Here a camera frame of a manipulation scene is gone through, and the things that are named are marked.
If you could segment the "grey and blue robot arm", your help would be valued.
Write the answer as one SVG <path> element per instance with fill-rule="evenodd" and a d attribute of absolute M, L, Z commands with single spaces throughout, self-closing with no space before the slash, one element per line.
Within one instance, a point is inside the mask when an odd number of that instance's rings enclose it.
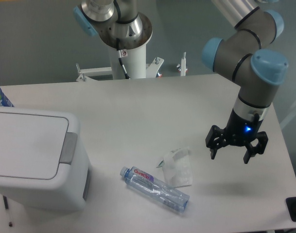
<path fill-rule="evenodd" d="M 214 5 L 235 29 L 227 40 L 212 38 L 202 50 L 202 62 L 240 87 L 227 125 L 213 125 L 206 137 L 211 158 L 226 146 L 245 147 L 244 162 L 263 154 L 268 142 L 260 126 L 283 84 L 287 58 L 268 49 L 283 32 L 282 16 L 263 11 L 252 0 L 216 0 Z"/>

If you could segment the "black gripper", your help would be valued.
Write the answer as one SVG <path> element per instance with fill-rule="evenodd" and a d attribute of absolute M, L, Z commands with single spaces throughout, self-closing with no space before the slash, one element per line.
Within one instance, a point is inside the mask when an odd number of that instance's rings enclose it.
<path fill-rule="evenodd" d="M 263 154 L 268 143 L 266 132 L 259 132 L 263 120 L 260 115 L 254 113 L 251 115 L 251 121 L 240 117 L 234 109 L 232 110 L 227 125 L 224 129 L 212 125 L 205 139 L 206 147 L 210 150 L 210 157 L 215 159 L 218 149 L 225 146 L 246 147 L 244 163 L 248 164 L 250 158 L 256 154 Z"/>

